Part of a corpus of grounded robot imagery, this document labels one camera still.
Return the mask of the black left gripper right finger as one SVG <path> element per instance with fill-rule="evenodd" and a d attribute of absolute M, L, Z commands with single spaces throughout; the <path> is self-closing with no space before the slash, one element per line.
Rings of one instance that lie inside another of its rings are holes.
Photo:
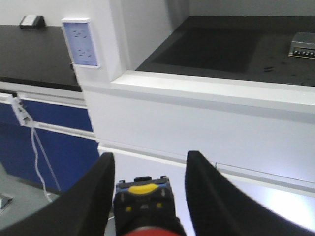
<path fill-rule="evenodd" d="M 228 181 L 199 151 L 189 151 L 186 200 L 197 236 L 313 236 Z"/>

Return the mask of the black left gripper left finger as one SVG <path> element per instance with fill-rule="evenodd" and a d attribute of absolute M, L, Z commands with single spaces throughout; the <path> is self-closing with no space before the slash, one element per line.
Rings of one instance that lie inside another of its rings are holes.
<path fill-rule="evenodd" d="M 102 236 L 112 207 L 115 162 L 104 153 L 69 190 L 1 230 L 2 236 Z"/>

